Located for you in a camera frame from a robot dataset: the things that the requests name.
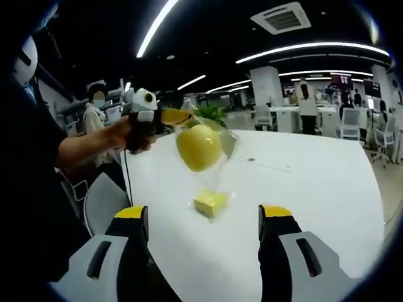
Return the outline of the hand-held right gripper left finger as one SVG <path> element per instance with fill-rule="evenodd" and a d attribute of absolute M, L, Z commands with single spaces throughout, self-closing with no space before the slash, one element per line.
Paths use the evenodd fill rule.
<path fill-rule="evenodd" d="M 68 301 L 140 301 L 147 285 L 148 207 L 119 211 L 69 261 Z"/>

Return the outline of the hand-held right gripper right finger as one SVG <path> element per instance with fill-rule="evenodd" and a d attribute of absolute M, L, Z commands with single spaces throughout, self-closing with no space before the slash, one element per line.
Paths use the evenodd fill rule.
<path fill-rule="evenodd" d="M 280 206 L 259 205 L 258 260 L 263 301 L 342 301 L 353 288 L 338 254 Z"/>

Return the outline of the person's left hand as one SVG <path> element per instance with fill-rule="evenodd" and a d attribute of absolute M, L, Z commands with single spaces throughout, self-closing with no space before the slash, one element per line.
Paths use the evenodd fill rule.
<path fill-rule="evenodd" d="M 155 124 L 139 121 L 137 113 L 123 116 L 110 126 L 113 146 L 131 152 L 146 151 L 156 141 Z"/>

